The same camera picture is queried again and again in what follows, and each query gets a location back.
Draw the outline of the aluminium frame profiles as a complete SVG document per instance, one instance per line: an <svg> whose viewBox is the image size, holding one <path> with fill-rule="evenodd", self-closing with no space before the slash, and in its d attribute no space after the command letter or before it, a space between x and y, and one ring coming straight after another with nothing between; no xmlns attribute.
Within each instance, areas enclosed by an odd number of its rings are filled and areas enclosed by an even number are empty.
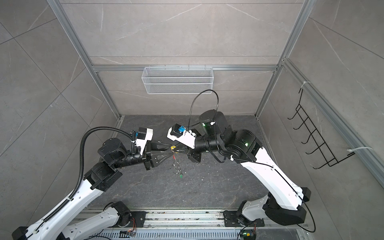
<svg viewBox="0 0 384 240"><path fill-rule="evenodd" d="M59 1L48 1L48 4L54 14L56 15L59 23L63 27L65 33L69 37L72 45L79 54L81 60L86 66L86 69L91 74L91 77L96 82L97 86L101 90L104 97L112 109L116 117L121 116L116 104L113 102L112 97L108 93L105 85L102 83L98 73L100 71L142 71L145 65L93 65L88 53L86 52L83 44L81 43L76 31L74 30L67 14ZM160 69L197 69L197 68L211 68L216 71L272 71L273 75L270 82L267 85L267 89L262 97L262 100L255 113L256 117L260 117L262 111L265 108L267 100L269 99L273 88L275 87L279 76L283 69L287 70L291 76L299 82L301 85L300 91L306 92L312 102L317 108L323 113L327 120L333 125L335 130L341 135L345 142L353 149L352 152L356 154L370 173L375 177L380 185L384 184L384 164L381 158L373 151L368 149L367 143L362 137L352 128L350 124L338 113L338 111L330 104L328 100L313 86L309 83L308 78L299 70L299 68L289 58L294 46L301 34L306 21L309 18L311 11L313 10L316 1L305 1L299 16L294 25L293 31L290 34L287 44L283 50L282 56L280 57L277 64L257 64L257 65L158 65Z"/></svg>

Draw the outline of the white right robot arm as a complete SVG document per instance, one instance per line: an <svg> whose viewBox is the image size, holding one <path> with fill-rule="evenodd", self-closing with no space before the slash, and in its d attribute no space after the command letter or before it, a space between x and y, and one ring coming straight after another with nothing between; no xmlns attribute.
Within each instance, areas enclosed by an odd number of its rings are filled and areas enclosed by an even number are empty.
<svg viewBox="0 0 384 240"><path fill-rule="evenodd" d="M234 131L222 112L209 110L199 116L203 132L179 124L168 130L167 137L178 144L175 152L185 153L193 162L201 162L204 152L219 153L224 159L250 171L269 191L254 201L243 201L236 212L241 225L268 218L282 226L305 222L304 206L311 191L296 185L272 160L261 141L249 130Z"/></svg>

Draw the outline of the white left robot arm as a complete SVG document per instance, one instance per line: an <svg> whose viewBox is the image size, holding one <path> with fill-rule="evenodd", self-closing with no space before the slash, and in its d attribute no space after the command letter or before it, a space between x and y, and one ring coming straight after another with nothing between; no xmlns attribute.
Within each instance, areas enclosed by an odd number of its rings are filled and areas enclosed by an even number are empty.
<svg viewBox="0 0 384 240"><path fill-rule="evenodd" d="M120 168L144 164L146 169L158 166L172 155L170 144L146 141L144 147L126 150L117 139L107 140L99 149L102 161L81 178L81 183L52 211L29 227L12 233L14 240L86 240L104 229L136 227L136 220L121 201L108 204L99 214L73 224L72 220L93 200L108 190L121 176Z"/></svg>

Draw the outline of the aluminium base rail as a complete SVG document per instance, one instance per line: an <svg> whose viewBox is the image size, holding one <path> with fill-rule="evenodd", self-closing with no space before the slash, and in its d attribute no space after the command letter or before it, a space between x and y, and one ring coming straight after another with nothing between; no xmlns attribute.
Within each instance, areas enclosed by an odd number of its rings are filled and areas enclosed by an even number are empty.
<svg viewBox="0 0 384 240"><path fill-rule="evenodd" d="M236 210L221 209L152 209L131 211L126 227L114 225L98 230L90 240L239 240L249 237L259 227L258 219L245 227Z"/></svg>

